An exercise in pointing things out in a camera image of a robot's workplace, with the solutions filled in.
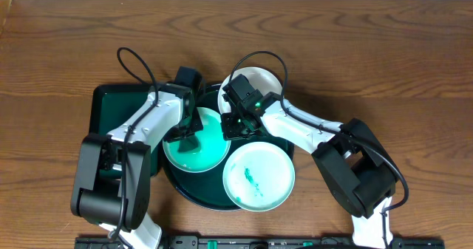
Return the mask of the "black round tray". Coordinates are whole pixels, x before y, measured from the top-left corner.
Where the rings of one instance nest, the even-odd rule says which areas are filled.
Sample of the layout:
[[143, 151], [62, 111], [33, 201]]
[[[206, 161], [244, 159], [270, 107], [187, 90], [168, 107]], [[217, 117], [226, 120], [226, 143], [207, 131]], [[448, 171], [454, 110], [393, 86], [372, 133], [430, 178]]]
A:
[[[197, 107], [205, 107], [219, 113], [217, 108], [217, 96], [220, 85], [218, 83], [207, 86], [198, 93], [199, 102]], [[229, 156], [239, 147], [252, 142], [272, 143], [283, 151], [289, 157], [293, 157], [294, 145], [278, 137], [251, 137], [243, 140], [229, 140], [230, 149], [215, 168], [200, 173], [190, 173], [182, 171], [171, 164], [163, 149], [163, 143], [158, 145], [157, 160], [166, 173], [170, 183], [189, 201], [218, 211], [234, 211], [239, 207], [235, 205], [225, 192], [222, 183], [222, 172]]]

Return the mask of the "white plate bottom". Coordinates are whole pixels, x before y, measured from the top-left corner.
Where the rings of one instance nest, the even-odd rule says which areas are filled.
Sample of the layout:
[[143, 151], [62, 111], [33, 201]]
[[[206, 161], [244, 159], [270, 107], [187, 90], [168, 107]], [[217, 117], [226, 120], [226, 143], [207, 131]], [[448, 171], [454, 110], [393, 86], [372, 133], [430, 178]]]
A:
[[230, 200], [253, 212], [280, 206], [295, 184], [292, 160], [278, 146], [252, 142], [234, 151], [222, 172], [222, 183]]

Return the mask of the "green yellow sponge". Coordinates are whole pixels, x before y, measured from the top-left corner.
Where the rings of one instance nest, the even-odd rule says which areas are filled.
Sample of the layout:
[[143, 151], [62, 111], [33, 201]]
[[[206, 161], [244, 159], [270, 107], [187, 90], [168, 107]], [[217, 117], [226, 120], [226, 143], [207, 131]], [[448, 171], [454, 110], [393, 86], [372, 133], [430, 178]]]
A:
[[188, 136], [178, 143], [177, 151], [179, 153], [196, 153], [201, 150], [199, 139], [195, 136]]

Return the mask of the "white plate top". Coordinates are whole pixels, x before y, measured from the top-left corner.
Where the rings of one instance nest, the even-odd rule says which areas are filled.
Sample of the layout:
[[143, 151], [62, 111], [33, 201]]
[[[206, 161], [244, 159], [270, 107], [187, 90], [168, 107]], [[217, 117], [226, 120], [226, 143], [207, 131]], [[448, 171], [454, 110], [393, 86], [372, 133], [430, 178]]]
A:
[[[232, 78], [235, 79], [235, 77], [240, 74], [244, 75], [248, 79], [251, 86], [254, 89], [258, 89], [263, 95], [266, 95], [269, 92], [279, 94], [282, 91], [282, 85], [280, 81], [276, 78], [275, 75], [273, 75], [266, 69], [254, 66], [241, 68], [234, 73], [234, 76]], [[230, 76], [228, 76], [222, 82], [222, 85], [218, 91], [217, 105], [220, 114], [231, 112], [230, 103], [228, 101], [225, 101], [223, 97], [223, 94], [225, 93], [223, 91], [223, 87], [229, 82], [229, 79]]]

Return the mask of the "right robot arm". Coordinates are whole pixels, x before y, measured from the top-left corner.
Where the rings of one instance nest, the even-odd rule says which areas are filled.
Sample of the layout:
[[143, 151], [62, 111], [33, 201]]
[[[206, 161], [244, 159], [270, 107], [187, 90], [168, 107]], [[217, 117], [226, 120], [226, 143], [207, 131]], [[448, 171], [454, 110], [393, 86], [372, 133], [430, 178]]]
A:
[[391, 248], [389, 211], [402, 176], [364, 122], [323, 120], [291, 106], [281, 94], [262, 94], [243, 74], [230, 76], [221, 89], [231, 107], [222, 116], [225, 139], [280, 137], [307, 151], [330, 193], [352, 215], [353, 242]]

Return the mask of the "white plate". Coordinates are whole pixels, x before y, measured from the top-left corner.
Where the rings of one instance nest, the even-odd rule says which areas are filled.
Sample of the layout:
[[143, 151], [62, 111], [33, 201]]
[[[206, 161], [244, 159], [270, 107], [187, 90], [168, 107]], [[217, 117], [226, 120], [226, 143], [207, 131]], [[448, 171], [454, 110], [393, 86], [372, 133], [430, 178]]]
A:
[[191, 151], [179, 152], [182, 140], [163, 143], [165, 155], [171, 164], [190, 173], [215, 168], [225, 158], [231, 146], [231, 142], [223, 138], [220, 114], [205, 107], [197, 107], [197, 111], [203, 124], [203, 130], [195, 134], [199, 142], [198, 147]]
[[[280, 81], [276, 78], [275, 75], [273, 75], [266, 69], [254, 66], [241, 68], [234, 73], [234, 76], [232, 78], [235, 79], [235, 77], [240, 74], [244, 75], [248, 79], [251, 86], [254, 89], [258, 89], [263, 95], [266, 95], [269, 92], [279, 94], [282, 91], [282, 85]], [[230, 103], [228, 101], [225, 101], [223, 97], [223, 94], [225, 93], [223, 91], [223, 87], [229, 82], [229, 79], [230, 76], [228, 76], [222, 82], [222, 85], [218, 91], [217, 105], [220, 114], [231, 112]]]
[[292, 160], [278, 146], [252, 142], [234, 151], [222, 172], [222, 183], [230, 200], [253, 212], [280, 206], [295, 184]]

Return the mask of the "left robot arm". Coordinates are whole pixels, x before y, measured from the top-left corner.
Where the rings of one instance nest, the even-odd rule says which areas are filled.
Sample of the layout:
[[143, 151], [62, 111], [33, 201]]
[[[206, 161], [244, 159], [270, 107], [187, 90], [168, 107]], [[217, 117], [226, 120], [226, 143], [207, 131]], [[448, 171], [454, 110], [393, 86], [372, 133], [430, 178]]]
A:
[[203, 124], [196, 109], [203, 81], [180, 67], [171, 83], [154, 82], [143, 105], [107, 134], [88, 134], [81, 143], [70, 208], [75, 216], [108, 230], [125, 248], [158, 248], [163, 232], [147, 210], [151, 154], [163, 141], [198, 146]]

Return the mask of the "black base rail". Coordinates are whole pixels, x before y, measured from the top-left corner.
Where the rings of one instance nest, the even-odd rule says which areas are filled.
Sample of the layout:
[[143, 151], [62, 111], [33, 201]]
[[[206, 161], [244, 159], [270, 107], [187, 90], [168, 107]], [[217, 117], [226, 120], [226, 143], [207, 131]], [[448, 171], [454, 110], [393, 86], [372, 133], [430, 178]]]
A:
[[[299, 248], [357, 248], [347, 237], [323, 237], [320, 239], [250, 239], [250, 238], [198, 238], [196, 236], [168, 236], [158, 245], [162, 249], [299, 249]], [[394, 238], [391, 249], [444, 249], [441, 239]], [[75, 249], [126, 249], [119, 240], [107, 238], [75, 239]]]

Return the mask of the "black rectangular water tray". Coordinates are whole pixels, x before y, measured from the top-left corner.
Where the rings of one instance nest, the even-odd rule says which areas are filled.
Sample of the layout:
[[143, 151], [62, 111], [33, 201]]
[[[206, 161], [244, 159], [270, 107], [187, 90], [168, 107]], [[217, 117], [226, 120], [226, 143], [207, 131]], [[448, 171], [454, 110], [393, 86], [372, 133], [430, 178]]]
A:
[[89, 133], [105, 135], [121, 126], [146, 101], [149, 86], [143, 84], [104, 84], [92, 97]]

